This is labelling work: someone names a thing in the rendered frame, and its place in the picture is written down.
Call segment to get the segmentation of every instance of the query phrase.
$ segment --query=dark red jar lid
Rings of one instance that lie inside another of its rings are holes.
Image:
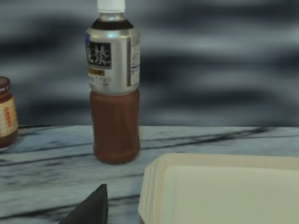
[[[9,91],[11,88],[10,79],[0,76],[0,94]]]

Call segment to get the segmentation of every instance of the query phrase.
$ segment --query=jar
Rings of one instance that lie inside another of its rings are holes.
[[[14,97],[10,89],[10,80],[0,77],[0,148],[13,144],[18,136]]]

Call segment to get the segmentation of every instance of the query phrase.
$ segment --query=blurred background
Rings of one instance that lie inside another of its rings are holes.
[[[299,123],[297,0],[127,0],[142,34],[141,125]],[[0,75],[22,125],[91,124],[96,0],[1,0]]]

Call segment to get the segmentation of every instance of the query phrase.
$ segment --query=table surface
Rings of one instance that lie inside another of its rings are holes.
[[[95,159],[91,126],[22,127],[0,152],[0,224],[57,224],[106,183],[109,224],[137,224],[144,168],[164,153],[299,155],[298,128],[141,127],[141,153],[111,166]]]

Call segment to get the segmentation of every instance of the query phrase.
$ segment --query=dark triangular object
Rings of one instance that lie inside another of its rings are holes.
[[[107,224],[107,185],[100,185],[59,224]]]

